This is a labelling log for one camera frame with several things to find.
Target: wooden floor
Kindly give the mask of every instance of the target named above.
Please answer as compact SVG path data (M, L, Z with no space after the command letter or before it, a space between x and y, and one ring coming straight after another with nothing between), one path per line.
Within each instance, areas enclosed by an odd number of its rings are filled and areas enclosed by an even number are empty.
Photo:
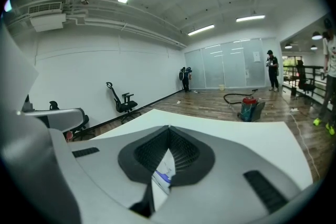
M312 156L315 166L323 178L329 168L331 158L333 157L334 144L336 135L330 136L325 129L324 124L316 127L313 126L312 121L316 118L320 106L315 104L310 107L309 104L304 104L303 99L293 99L290 97L290 91L284 88L286 92L270 92L268 90L259 90L254 97L261 98L266 102L266 106L261 114L260 122L275 122L284 121L292 131L296 140L304 152L306 159L309 163L313 180L319 179L319 176L313 166L312 159L308 154ZM148 108L142 109L141 113L146 113L152 109L159 109L163 111L173 112L177 114L195 116L206 119L216 119L225 121L239 121L236 114L227 107L223 99L224 93L248 93L248 90L225 90L221 92L219 90L200 90L199 93L195 92L179 92L171 97L162 100ZM243 97L228 97L230 102L241 101ZM302 138L299 134L299 130L294 122L294 119L290 116L289 110L291 107L298 108L300 112L292 113L295 117L301 135L305 141L302 142ZM240 105L234 105L234 108L239 111ZM114 129L121 125L120 120L108 123L104 126L96 128L94 130L95 135L101 135L111 129Z

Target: chair armrest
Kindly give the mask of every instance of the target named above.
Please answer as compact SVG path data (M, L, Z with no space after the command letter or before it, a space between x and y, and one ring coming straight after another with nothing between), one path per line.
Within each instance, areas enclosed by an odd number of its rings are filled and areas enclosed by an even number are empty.
M126 98L127 98L127 102L130 101L130 97L133 96L133 94L130 94L129 92L128 93L124 93L122 96L124 97L124 103L126 103Z

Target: person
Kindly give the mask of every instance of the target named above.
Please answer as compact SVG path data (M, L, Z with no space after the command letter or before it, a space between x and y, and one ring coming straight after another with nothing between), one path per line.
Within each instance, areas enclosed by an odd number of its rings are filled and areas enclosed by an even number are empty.
M184 92L189 92L189 79L191 79L191 68L188 67L184 72L184 77L182 80Z
M318 126L327 111L328 103L334 93L336 93L336 36L332 30L332 25L329 19L324 20L324 26L327 29L328 36L324 35L323 39L323 54L324 54L324 73L328 72L326 93L321 111L318 117L314 120L313 124ZM331 135L335 134L335 117L336 105L332 106L332 111L329 116L328 122L325 125L326 129Z
M269 90L278 92L279 91L279 82L277 78L277 72L279 67L278 59L273 55L273 52L271 50L269 50L267 54L268 58L266 61L266 66L268 67L269 80L271 81L272 86L272 88Z

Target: black office chair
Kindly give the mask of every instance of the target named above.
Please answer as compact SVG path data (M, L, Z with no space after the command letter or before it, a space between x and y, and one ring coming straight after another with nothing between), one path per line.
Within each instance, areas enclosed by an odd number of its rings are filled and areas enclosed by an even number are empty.
M50 101L49 104L50 104L49 110L59 110L57 102Z
M133 115L135 115L135 114L141 115L140 112L131 112L132 109L135 108L138 105L138 103L136 103L134 101L130 101L131 96L133 96L134 94L130 94L129 92L122 94L122 97L124 97L124 103L122 104L120 102L120 99L118 98L117 94L115 93L114 88L112 87L112 83L111 82L106 82L106 86L107 86L107 88L112 90L112 92L115 96L114 100L115 100L116 110L119 113L127 112L127 114L121 119L121 124L123 124L124 120L126 120L127 118L135 119L135 117L133 117Z
M299 89L303 91L304 97L307 96L307 93L313 92L316 88L314 85L313 79L307 79L306 78L306 71L305 66L303 65L302 60L298 60L298 64L296 65L296 69L299 73Z
M58 104L56 101L50 101L49 102L50 107L49 110L59 110ZM79 139L82 141L84 136L93 136L96 137L93 133L85 132L86 124L89 122L89 116L84 115L84 121L82 124L80 124L78 127L73 128L70 130L73 133L72 141L75 141L76 139Z

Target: white shirt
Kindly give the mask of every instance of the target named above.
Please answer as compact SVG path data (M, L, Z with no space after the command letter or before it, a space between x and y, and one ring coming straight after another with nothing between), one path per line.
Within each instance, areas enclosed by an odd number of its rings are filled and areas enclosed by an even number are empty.
M327 41L326 38L323 39L323 54L329 55L328 75L336 78L336 36L335 35L334 35L333 40Z

